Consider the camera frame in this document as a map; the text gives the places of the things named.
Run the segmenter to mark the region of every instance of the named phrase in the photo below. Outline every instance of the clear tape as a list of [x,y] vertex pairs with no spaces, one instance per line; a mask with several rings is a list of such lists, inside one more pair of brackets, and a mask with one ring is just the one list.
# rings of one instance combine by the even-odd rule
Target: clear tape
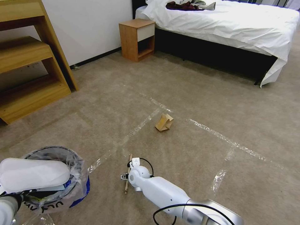
[[233,142],[232,140],[230,140],[229,138],[227,138],[224,135],[220,134],[219,132],[210,129],[209,127],[207,127],[207,126],[205,126],[205,125],[203,125],[201,123],[198,123],[195,120],[189,119],[188,121],[192,122],[195,126],[197,126],[197,127],[201,128],[201,129],[203,129],[203,130],[205,130],[205,131],[207,131],[207,132],[209,132],[209,133],[217,136],[218,138],[226,141],[227,143],[229,143],[231,145],[235,145],[235,146],[237,145],[237,143]]
[[236,145],[232,145],[230,147],[230,150],[229,150],[229,152],[227,153],[227,155],[226,155],[226,157],[224,159],[225,161],[230,161],[233,158],[233,155],[234,155],[236,147],[237,147]]
[[55,225],[55,223],[49,214],[44,214],[34,216],[22,225]]
[[226,175],[227,171],[225,169],[220,170],[216,175],[215,178],[213,179],[212,182],[212,191],[216,193]]
[[[136,135],[148,122],[150,122],[153,119],[154,116],[159,114],[159,112],[160,112],[160,108],[157,108],[156,110],[154,110],[146,119],[144,119],[139,125],[137,125],[133,130],[131,130],[127,136],[125,136],[123,138],[123,140],[121,141],[119,146],[123,146],[124,144],[126,144],[130,137]],[[113,152],[110,152],[109,155],[105,154],[105,155],[101,156],[94,164],[92,164],[87,169],[88,172],[92,173],[98,166],[100,166],[104,161],[106,161],[112,155],[112,153],[116,152],[118,149],[119,148],[116,148],[116,150]]]
[[243,150],[244,152],[248,153],[249,155],[251,155],[251,156],[253,156],[253,157],[255,157],[255,158],[258,158],[258,159],[260,159],[260,160],[262,160],[262,161],[269,162],[269,163],[273,163],[273,164],[275,165],[275,167],[277,167],[277,168],[284,169],[283,166],[281,166],[281,165],[279,165],[279,164],[273,162],[272,160],[267,160],[267,159],[266,159],[264,156],[262,156],[261,154],[258,154],[258,153],[256,153],[255,151],[253,151],[253,150],[251,150],[251,149],[249,149],[249,148],[246,148],[246,147],[240,145],[239,143],[234,142],[234,141],[228,139],[227,137],[225,137],[224,135],[220,134],[219,132],[216,132],[216,131],[210,129],[209,127],[207,127],[207,126],[205,126],[205,125],[203,125],[203,124],[201,124],[201,123],[198,123],[198,122],[195,121],[195,120],[189,119],[188,121],[189,121],[189,122],[192,122],[195,126],[201,128],[201,129],[203,129],[203,130],[205,130],[205,131],[208,131],[209,133],[211,133],[211,134],[217,136],[218,138],[220,138],[220,139],[226,141],[227,143],[236,146],[236,148]]
[[[135,93],[137,93],[136,90],[135,90],[134,88],[132,88],[131,86],[128,86],[128,85],[123,85],[123,86],[124,86],[124,87],[126,86],[126,88],[128,88],[128,89],[134,91]],[[164,109],[164,110],[166,110],[166,111],[168,111],[168,112],[170,112],[170,113],[173,112],[172,110],[168,109],[164,104],[162,104],[162,103],[156,101],[155,99],[153,99],[153,98],[151,98],[151,97],[149,98],[146,94],[141,93],[141,92],[138,92],[138,94],[139,94],[141,97],[143,97],[143,98],[150,99],[152,103],[154,103],[155,105],[159,106],[160,108],[162,108],[162,109]]]
[[150,99],[151,99],[151,102],[153,102],[155,105],[159,106],[160,108],[162,108],[162,109],[164,109],[164,110],[166,110],[166,111],[168,111],[168,112],[170,112],[170,113],[173,112],[173,111],[171,111],[170,109],[168,109],[164,104],[162,104],[162,103],[156,101],[156,100],[153,99],[153,98],[150,98]]

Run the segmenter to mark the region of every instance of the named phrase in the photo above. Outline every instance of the bedside table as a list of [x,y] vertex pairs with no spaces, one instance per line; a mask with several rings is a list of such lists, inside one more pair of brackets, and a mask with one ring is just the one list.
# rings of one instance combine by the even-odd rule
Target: bedside table
[[155,22],[134,19],[119,23],[122,55],[135,62],[154,53]]

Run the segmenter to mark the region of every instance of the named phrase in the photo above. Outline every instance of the nightstand drawer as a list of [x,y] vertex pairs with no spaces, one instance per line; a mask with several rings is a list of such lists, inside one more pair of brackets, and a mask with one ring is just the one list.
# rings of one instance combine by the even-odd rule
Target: nightstand drawer
[[138,28],[137,30],[137,41],[144,40],[146,38],[149,38],[154,35],[155,31],[155,24],[150,24],[141,28]]

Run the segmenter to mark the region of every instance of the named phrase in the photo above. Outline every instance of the cardboard piece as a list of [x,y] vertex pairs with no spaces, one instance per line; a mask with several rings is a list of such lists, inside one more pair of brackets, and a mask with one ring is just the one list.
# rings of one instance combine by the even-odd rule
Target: cardboard piece
[[169,114],[162,114],[162,117],[160,120],[157,122],[155,125],[156,129],[158,129],[160,132],[164,130],[170,129],[172,123],[173,123],[173,118]]

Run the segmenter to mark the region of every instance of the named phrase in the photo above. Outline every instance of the black cable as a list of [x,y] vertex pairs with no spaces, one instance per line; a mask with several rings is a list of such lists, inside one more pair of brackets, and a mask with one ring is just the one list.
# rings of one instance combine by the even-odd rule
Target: black cable
[[[155,213],[153,213],[153,220],[155,222],[156,225],[159,225],[159,223],[156,221],[155,219],[155,215],[163,210],[166,210],[166,209],[169,209],[169,208],[175,208],[175,207],[179,207],[179,206],[199,206],[199,207],[205,207],[205,208],[209,208],[211,210],[214,210],[216,212],[218,212],[219,214],[221,214],[223,217],[225,217],[225,219],[227,219],[232,225],[234,225],[234,223],[224,214],[222,213],[221,211],[211,207],[211,206],[207,206],[207,205],[202,205],[202,204],[176,204],[176,205],[170,205],[170,206],[166,206],[164,208],[161,208],[159,210],[157,210]],[[176,222],[176,217],[172,223],[172,225],[174,225]]]
[[[151,163],[150,163],[148,160],[144,159],[144,158],[140,158],[140,159],[142,159],[142,160],[146,161],[147,163],[149,163],[149,165],[151,166],[151,170],[152,170],[152,175],[151,175],[151,177],[154,177],[153,167],[152,167]],[[131,162],[132,162],[132,160],[130,160],[130,161],[127,163],[127,167],[130,167],[130,163],[131,163]]]

